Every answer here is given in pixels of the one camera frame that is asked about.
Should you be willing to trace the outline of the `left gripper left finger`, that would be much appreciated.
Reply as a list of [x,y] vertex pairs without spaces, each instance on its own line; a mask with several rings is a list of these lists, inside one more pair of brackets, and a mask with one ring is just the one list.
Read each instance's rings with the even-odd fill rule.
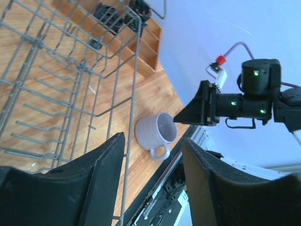
[[83,156],[49,172],[0,169],[3,226],[109,226],[125,149],[120,132]]

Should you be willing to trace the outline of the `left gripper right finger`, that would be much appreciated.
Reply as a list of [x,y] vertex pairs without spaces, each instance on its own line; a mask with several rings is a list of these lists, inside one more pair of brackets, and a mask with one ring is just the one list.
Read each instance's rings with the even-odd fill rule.
[[268,180],[239,170],[202,149],[182,142],[184,173],[195,226],[298,226],[301,176]]

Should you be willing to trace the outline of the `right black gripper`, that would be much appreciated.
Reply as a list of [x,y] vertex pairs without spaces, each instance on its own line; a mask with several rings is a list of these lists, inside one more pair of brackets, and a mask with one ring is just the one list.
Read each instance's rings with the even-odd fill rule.
[[194,98],[174,117],[173,122],[189,125],[216,126],[218,87],[208,80],[201,81]]

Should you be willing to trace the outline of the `lilac ceramic mug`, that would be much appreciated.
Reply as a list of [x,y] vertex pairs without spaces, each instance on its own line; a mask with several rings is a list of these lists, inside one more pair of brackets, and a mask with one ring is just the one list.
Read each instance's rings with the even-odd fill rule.
[[171,153],[169,144],[177,138],[177,126],[170,114],[162,112],[137,121],[135,137],[138,144],[155,161],[166,160]]

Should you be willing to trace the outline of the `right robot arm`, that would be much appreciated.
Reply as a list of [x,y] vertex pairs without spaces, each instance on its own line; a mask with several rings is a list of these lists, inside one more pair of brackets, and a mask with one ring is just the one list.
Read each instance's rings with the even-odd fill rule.
[[215,83],[200,82],[199,88],[183,110],[173,119],[176,123],[216,126],[220,118],[226,121],[249,118],[266,125],[270,119],[283,123],[293,137],[301,140],[301,88],[289,85],[281,91],[281,65],[277,59],[252,59],[242,63],[237,78],[240,93],[221,92],[225,71],[220,69]]

